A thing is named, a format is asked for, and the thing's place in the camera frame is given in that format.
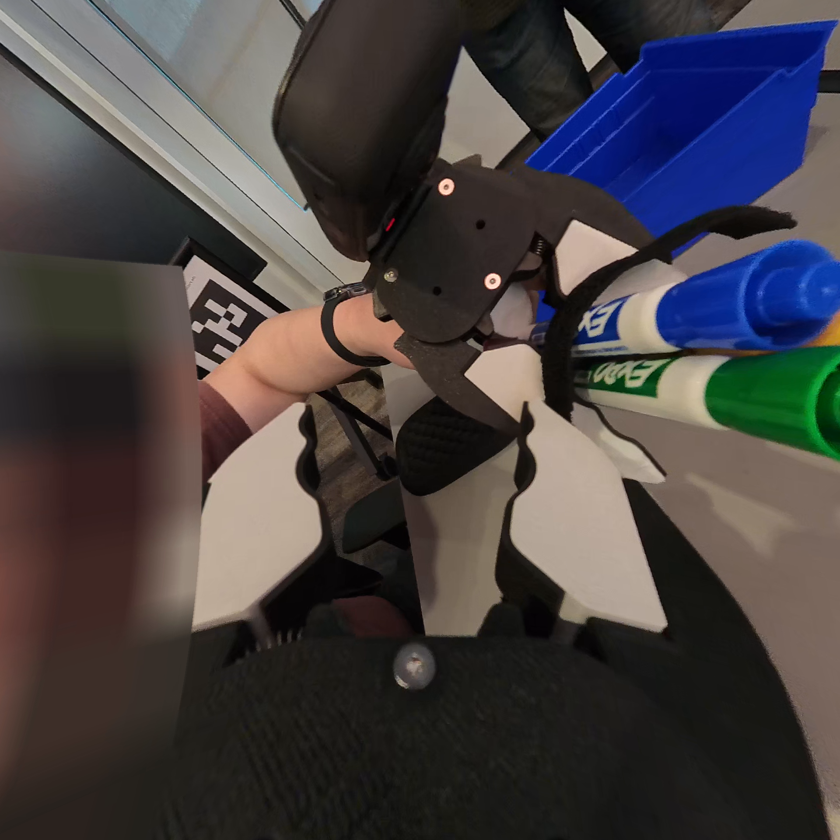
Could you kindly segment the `black flat screen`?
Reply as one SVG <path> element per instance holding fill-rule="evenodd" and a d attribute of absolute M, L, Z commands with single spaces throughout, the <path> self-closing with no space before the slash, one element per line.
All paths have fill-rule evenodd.
<path fill-rule="evenodd" d="M 3 47 L 2 251 L 164 265 L 187 239 L 249 280 L 266 267 Z"/>

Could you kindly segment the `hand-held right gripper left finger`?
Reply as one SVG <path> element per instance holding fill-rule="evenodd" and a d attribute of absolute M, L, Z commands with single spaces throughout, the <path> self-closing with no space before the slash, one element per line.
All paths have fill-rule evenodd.
<path fill-rule="evenodd" d="M 257 648 L 295 640 L 321 603 L 372 593 L 382 576 L 341 557 L 319 497 L 312 408 L 297 404 L 212 477 L 203 504 L 192 628 L 242 623 Z"/>

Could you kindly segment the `person's left forearm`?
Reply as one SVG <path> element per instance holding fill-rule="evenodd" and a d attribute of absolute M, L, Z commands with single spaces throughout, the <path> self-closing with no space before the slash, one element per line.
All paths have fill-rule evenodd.
<path fill-rule="evenodd" d="M 205 380 L 198 382 L 202 439 L 202 483 L 253 434 L 242 416 Z"/>

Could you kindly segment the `blue dry erase marker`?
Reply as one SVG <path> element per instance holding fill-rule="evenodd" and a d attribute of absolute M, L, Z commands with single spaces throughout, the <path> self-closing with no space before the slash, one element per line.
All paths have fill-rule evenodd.
<path fill-rule="evenodd" d="M 838 260 L 811 241 L 784 241 L 694 276 L 651 260 L 584 312 L 571 356 L 796 350 L 838 309 Z"/>

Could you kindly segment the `green dry erase marker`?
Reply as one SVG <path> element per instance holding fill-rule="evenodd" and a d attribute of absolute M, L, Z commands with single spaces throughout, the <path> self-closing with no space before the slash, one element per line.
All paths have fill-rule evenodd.
<path fill-rule="evenodd" d="M 594 360 L 574 373 L 589 403 L 730 429 L 839 460 L 839 349 Z"/>

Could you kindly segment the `blue plastic bin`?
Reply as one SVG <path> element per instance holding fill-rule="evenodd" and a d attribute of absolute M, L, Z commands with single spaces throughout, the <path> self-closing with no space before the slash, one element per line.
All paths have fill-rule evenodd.
<path fill-rule="evenodd" d="M 584 182 L 651 239 L 746 206 L 803 163 L 837 20 L 742 28 L 646 44 L 513 176 Z"/>

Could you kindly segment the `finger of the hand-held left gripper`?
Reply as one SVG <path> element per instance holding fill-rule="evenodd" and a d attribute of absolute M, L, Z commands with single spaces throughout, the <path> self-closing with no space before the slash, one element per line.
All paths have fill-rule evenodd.
<path fill-rule="evenodd" d="M 595 228 L 573 220 L 555 249 L 559 293 L 571 294 L 596 270 L 636 253 L 636 249 Z M 685 280 L 678 268 L 652 260 L 625 271 L 604 290 L 601 298 L 623 298 Z"/>
<path fill-rule="evenodd" d="M 483 352 L 466 372 L 466 378 L 516 422 L 525 403 L 544 398 L 539 353 L 524 343 Z M 612 461 L 625 479 L 661 484 L 666 472 L 633 438 L 619 433 L 596 406 L 577 402 L 571 423 Z"/>

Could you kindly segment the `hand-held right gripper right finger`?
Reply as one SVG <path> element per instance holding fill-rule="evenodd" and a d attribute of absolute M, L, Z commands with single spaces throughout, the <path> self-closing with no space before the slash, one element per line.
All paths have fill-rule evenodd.
<path fill-rule="evenodd" d="M 515 491 L 495 576 L 526 635 L 603 620 L 661 634 L 668 619 L 619 469 L 543 401 L 521 408 Z"/>

